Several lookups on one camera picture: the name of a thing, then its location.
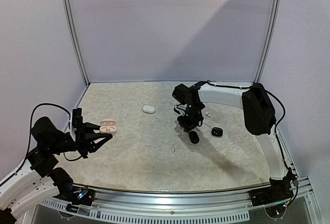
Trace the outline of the pinkish white round case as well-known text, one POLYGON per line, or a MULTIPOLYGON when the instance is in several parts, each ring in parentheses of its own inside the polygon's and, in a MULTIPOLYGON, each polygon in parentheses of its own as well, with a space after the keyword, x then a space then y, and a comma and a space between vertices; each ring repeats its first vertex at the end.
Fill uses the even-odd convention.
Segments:
POLYGON ((111 119, 100 121, 100 132, 114 135, 117 132, 117 122, 111 119))

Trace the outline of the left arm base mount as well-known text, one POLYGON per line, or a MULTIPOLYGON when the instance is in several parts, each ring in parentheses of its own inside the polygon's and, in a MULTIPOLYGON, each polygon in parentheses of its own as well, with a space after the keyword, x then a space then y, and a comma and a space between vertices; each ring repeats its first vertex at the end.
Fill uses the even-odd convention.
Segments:
POLYGON ((73 179, 63 168, 55 168, 49 177, 59 190, 57 198, 71 202, 72 205, 92 205, 96 191, 88 186, 74 186, 73 179))

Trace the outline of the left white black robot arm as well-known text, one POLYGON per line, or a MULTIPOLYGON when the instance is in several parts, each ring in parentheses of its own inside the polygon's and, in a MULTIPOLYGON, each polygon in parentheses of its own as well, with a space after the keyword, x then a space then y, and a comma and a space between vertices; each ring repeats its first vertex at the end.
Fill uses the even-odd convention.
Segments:
POLYGON ((72 205, 91 206, 95 191, 76 187, 69 174, 57 167, 56 156, 77 151, 87 158, 113 138, 111 133, 101 133, 99 125, 84 123, 81 118, 73 132, 64 133, 50 118, 42 117, 35 122, 31 134, 36 147, 27 153, 22 166, 1 181, 1 223, 15 223, 30 208, 51 197, 72 205))

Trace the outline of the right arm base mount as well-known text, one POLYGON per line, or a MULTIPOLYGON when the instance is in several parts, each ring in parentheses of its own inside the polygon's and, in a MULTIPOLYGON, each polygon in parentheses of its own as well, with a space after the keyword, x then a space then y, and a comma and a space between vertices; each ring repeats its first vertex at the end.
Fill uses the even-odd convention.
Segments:
POLYGON ((270 203, 289 200, 285 207, 289 206, 296 199, 298 194, 297 175, 289 171, 281 180, 270 178, 268 187, 252 189, 249 193, 249 199, 252 206, 266 205, 270 203))

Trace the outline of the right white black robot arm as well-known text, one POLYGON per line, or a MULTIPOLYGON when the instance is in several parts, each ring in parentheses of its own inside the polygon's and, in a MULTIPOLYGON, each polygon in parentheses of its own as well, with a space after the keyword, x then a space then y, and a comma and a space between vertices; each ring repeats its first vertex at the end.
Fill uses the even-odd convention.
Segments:
POLYGON ((246 130, 254 135, 261 145, 268 163, 270 180, 277 181, 267 189, 270 201, 278 201, 286 194, 287 187, 281 182, 292 175, 292 169, 285 160, 284 151, 278 139, 279 120, 271 99, 275 97, 260 83, 249 86, 220 85, 211 81, 199 81, 188 87, 184 84, 175 86, 173 98, 179 106, 174 108, 179 114, 178 124, 186 133, 202 126, 202 110, 206 104, 220 104, 239 108, 243 111, 246 130))

